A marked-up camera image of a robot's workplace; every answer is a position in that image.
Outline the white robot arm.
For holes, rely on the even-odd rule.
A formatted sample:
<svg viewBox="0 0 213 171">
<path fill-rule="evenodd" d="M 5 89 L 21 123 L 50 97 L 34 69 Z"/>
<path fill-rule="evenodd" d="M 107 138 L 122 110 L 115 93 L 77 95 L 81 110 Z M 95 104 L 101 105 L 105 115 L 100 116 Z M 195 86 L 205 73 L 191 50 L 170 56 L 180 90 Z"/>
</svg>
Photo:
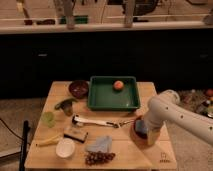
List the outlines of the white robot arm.
<svg viewBox="0 0 213 171">
<path fill-rule="evenodd" d="M 164 121 L 168 120 L 213 146 L 213 120 L 181 108 L 179 103 L 180 96 L 173 90 L 163 91 L 148 101 L 148 111 L 143 118 L 147 144 L 155 144 Z"/>
</svg>

